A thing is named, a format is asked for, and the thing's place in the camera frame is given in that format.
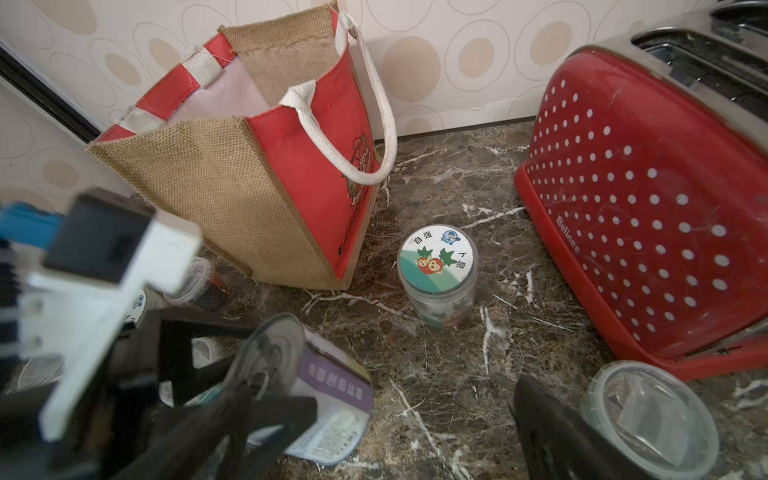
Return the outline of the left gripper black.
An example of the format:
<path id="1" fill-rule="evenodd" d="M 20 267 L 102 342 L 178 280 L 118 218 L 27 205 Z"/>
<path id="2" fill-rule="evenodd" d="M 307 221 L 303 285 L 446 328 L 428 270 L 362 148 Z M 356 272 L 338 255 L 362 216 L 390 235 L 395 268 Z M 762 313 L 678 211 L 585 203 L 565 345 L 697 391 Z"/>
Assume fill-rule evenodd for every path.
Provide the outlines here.
<path id="1" fill-rule="evenodd" d="M 114 476 L 154 446 L 201 406 L 184 404 L 223 384 L 231 358 L 195 369 L 191 341 L 242 329 L 217 322 L 195 308 L 154 310 L 139 329 L 123 328 L 76 406 L 62 439 L 44 440 L 38 415 L 60 383 L 8 394 L 1 399 L 1 474 L 15 479 L 116 479 Z M 8 379 L 20 359 L 2 358 Z M 159 398 L 171 381 L 173 408 Z M 215 470 L 227 440 L 191 479 L 218 479 Z"/>

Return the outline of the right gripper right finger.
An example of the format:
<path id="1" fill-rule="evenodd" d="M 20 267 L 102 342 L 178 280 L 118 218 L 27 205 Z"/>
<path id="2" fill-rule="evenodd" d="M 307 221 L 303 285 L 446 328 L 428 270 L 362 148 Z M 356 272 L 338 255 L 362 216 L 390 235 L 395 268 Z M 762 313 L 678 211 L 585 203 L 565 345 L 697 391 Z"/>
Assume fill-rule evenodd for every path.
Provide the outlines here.
<path id="1" fill-rule="evenodd" d="M 530 375 L 518 379 L 511 414 L 531 479 L 650 477 Z"/>

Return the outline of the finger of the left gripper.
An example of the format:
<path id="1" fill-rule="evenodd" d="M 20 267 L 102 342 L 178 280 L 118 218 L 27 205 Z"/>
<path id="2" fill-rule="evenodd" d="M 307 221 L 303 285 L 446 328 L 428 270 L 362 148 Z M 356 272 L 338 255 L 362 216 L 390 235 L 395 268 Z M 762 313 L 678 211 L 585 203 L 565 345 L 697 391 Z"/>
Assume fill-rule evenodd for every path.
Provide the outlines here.
<path id="1" fill-rule="evenodd" d="M 231 394 L 231 445 L 227 450 L 228 479 L 257 479 L 294 441 L 314 425 L 317 400 L 311 396 L 282 396 L 256 400 L 251 394 Z M 267 438 L 247 452 L 248 437 L 270 430 Z"/>

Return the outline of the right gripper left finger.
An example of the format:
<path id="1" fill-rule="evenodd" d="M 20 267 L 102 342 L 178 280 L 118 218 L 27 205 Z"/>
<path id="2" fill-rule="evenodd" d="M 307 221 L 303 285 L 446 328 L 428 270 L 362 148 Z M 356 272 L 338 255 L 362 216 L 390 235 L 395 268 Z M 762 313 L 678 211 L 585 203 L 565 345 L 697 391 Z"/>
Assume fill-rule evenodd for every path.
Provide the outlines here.
<path id="1" fill-rule="evenodd" d="M 227 440 L 216 477 L 241 478 L 248 471 L 245 444 L 251 401 L 250 390 L 243 384 L 224 389 L 213 402 L 194 410 L 114 477 L 191 479 Z"/>

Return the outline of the wide jar white label top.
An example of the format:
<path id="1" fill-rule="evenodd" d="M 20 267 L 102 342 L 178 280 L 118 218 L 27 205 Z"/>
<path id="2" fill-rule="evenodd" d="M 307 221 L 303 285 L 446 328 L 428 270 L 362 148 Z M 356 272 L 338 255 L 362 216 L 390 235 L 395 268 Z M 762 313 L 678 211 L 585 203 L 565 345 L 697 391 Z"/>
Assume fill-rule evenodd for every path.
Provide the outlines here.
<path id="1" fill-rule="evenodd" d="M 243 344 L 223 385 L 245 384 L 258 400 L 311 397 L 316 420 L 285 453 L 334 466 L 362 440 L 373 410 L 367 370 L 295 315 L 278 314 Z"/>

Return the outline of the seed jar yellow label back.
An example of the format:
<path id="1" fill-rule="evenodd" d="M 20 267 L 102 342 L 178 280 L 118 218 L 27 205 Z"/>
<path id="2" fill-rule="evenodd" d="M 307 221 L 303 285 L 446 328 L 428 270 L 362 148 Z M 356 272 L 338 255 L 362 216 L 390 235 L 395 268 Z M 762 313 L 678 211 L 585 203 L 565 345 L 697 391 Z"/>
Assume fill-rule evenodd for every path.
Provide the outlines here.
<path id="1" fill-rule="evenodd" d="M 637 361 L 610 363 L 580 403 L 585 421 L 656 479 L 703 479 L 714 468 L 719 435 L 698 395 L 669 372 Z"/>

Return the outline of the wide jar strawberry label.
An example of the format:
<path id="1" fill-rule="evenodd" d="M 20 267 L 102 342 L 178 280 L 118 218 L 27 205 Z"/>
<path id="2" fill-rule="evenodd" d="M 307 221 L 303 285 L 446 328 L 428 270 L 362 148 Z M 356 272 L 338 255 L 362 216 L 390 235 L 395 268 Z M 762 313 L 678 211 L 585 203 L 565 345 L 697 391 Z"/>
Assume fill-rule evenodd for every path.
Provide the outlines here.
<path id="1" fill-rule="evenodd" d="M 397 259 L 398 276 L 417 316 L 435 329 L 456 327 L 471 313 L 479 266 L 471 237 L 445 224 L 412 232 Z"/>

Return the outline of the red burlap canvas bag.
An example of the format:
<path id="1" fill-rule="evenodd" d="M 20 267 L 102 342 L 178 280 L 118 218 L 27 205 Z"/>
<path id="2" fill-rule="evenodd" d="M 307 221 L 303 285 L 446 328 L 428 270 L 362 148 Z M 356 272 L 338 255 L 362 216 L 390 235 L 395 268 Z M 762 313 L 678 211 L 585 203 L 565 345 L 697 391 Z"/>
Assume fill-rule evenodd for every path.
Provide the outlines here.
<path id="1" fill-rule="evenodd" d="M 220 27 L 88 150 L 252 280 L 345 290 L 397 129 L 357 22 L 331 2 Z"/>

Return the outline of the seed jar green label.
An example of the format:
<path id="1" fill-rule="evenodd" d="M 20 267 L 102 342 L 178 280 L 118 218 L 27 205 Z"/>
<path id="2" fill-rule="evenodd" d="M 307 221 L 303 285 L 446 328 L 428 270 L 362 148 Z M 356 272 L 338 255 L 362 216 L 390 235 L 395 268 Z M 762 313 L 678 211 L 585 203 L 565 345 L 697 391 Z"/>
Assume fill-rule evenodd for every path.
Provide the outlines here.
<path id="1" fill-rule="evenodd" d="M 223 358 L 220 346 L 211 338 L 194 338 L 191 341 L 191 344 L 193 366 L 195 369 L 201 369 L 203 367 L 209 366 Z M 218 395 L 220 390 L 220 384 L 214 385 L 213 387 L 203 391 L 202 393 L 187 401 L 184 406 L 188 407 L 208 403 Z M 175 406 L 173 397 L 173 385 L 171 381 L 161 382 L 159 384 L 158 393 L 160 400 L 165 405 L 171 408 Z"/>

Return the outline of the wide jar pineapple lid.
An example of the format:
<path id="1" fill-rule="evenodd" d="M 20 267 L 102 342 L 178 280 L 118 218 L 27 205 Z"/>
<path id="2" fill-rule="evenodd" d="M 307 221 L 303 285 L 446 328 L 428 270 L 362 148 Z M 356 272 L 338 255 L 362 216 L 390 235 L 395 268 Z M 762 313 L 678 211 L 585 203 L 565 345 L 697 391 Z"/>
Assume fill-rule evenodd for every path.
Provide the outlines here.
<path id="1" fill-rule="evenodd" d="M 161 293 L 147 287 L 139 289 L 124 313 L 124 325 L 138 328 L 144 323 L 150 311 L 161 310 L 168 306 L 168 302 Z"/>

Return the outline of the wide jar purple flower label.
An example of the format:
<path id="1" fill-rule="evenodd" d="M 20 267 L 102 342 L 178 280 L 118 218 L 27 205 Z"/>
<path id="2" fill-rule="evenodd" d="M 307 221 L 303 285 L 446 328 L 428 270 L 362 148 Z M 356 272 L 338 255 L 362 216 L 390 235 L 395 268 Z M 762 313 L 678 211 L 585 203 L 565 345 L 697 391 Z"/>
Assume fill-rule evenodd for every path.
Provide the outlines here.
<path id="1" fill-rule="evenodd" d="M 24 360 L 12 371 L 5 393 L 23 391 L 57 382 L 63 375 L 64 358 L 58 354 Z"/>

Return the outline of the small jar teal label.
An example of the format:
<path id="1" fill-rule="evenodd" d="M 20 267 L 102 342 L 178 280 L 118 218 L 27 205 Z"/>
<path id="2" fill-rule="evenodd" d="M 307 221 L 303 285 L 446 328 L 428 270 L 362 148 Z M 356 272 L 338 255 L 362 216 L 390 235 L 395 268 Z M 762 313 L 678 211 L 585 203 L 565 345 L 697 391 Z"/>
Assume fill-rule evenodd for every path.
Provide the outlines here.
<path id="1" fill-rule="evenodd" d="M 229 293 L 214 265 L 208 259 L 195 257 L 182 286 L 175 293 L 164 293 L 163 297 L 172 306 L 195 306 L 216 312 L 228 302 Z"/>

